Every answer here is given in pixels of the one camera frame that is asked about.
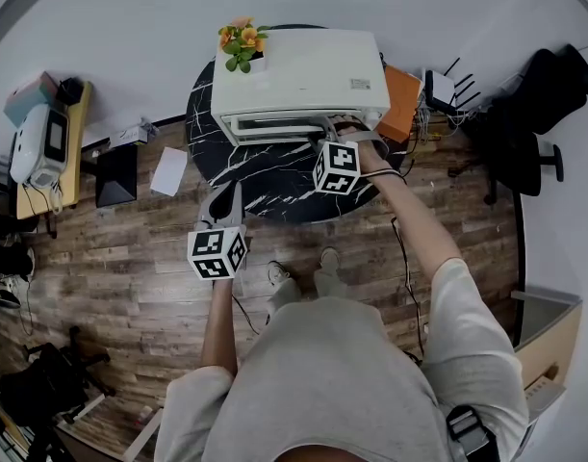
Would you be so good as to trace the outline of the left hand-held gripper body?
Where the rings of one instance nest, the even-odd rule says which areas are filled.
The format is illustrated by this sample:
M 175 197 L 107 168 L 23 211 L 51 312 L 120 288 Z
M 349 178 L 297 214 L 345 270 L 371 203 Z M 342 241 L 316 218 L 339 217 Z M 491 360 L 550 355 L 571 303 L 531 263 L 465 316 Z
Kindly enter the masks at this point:
M 222 219 L 199 214 L 187 239 L 187 259 L 199 279 L 234 279 L 244 268 L 248 245 L 243 217 L 244 213 Z

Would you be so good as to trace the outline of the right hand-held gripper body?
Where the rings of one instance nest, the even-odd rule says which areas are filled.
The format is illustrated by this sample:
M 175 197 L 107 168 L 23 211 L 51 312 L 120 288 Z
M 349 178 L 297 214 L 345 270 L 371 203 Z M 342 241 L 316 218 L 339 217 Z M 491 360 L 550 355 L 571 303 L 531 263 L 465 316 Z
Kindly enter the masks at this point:
M 382 158 L 389 152 L 388 145 L 374 131 L 361 131 L 313 142 L 318 159 L 312 170 L 313 181 L 318 193 L 337 195 L 350 194 L 361 178 L 359 143 L 371 141 Z

